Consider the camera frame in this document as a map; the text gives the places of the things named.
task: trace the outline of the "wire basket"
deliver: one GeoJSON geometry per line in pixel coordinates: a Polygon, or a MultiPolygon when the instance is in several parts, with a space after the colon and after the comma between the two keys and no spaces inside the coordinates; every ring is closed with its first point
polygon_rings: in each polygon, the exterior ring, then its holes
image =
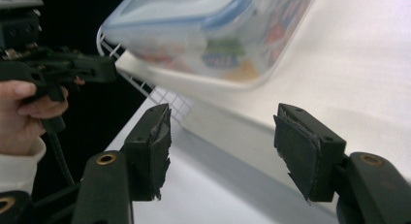
{"type": "MultiPolygon", "coordinates": [[[[121,45],[112,45],[105,40],[105,35],[99,29],[96,37],[96,46],[101,56],[109,56],[117,60],[126,50],[121,45]]],[[[158,85],[141,81],[124,72],[118,71],[118,74],[132,84],[141,94],[150,99],[155,104],[168,103],[172,111],[172,118],[180,123],[182,118],[190,111],[193,102],[179,94],[169,91],[158,85]]]]}

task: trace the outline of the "white table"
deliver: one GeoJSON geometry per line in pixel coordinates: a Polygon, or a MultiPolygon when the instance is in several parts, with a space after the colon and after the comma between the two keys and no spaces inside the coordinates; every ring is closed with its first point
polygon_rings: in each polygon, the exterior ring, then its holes
{"type": "Polygon", "coordinates": [[[251,90],[171,80],[128,52],[117,67],[195,100],[185,129],[291,188],[272,146],[278,103],[313,114],[347,154],[381,155],[411,181],[411,0],[314,0],[270,79],[251,90]]]}
{"type": "MultiPolygon", "coordinates": [[[[119,150],[157,101],[146,99],[107,150],[119,150]]],[[[338,223],[332,211],[309,206],[300,193],[185,131],[174,118],[172,139],[162,200],[134,202],[136,224],[338,223]]]]}

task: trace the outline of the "white sleeve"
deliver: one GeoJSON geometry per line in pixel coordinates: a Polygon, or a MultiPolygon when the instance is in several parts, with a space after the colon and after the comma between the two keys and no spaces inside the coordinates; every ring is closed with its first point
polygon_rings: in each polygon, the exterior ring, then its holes
{"type": "Polygon", "coordinates": [[[0,154],[0,192],[25,191],[31,194],[37,163],[46,153],[41,138],[33,143],[27,156],[0,154]]]}

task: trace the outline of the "container lid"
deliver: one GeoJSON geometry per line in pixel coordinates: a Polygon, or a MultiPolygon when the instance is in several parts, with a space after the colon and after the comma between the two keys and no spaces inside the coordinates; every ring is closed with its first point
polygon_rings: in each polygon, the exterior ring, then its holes
{"type": "Polygon", "coordinates": [[[103,29],[163,24],[216,28],[250,7],[252,0],[124,0],[103,24],[103,29]]]}

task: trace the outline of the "metal screw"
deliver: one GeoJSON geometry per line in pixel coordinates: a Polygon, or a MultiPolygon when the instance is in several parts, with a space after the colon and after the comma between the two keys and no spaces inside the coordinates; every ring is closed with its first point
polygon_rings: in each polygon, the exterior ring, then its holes
{"type": "Polygon", "coordinates": [[[5,211],[9,210],[16,202],[14,197],[4,197],[0,198],[0,214],[4,213],[5,211]]]}
{"type": "Polygon", "coordinates": [[[117,156],[112,153],[103,154],[102,156],[98,157],[96,163],[98,165],[108,165],[114,162],[117,159],[117,156]]]}
{"type": "Polygon", "coordinates": [[[366,164],[368,164],[368,165],[376,166],[376,167],[383,166],[383,164],[384,164],[384,162],[380,158],[375,157],[375,156],[370,155],[370,154],[363,154],[361,156],[361,160],[363,162],[365,162],[366,164]]]}
{"type": "Polygon", "coordinates": [[[34,12],[37,16],[42,16],[42,14],[40,13],[40,11],[37,10],[37,9],[33,10],[33,12],[34,12]]]}

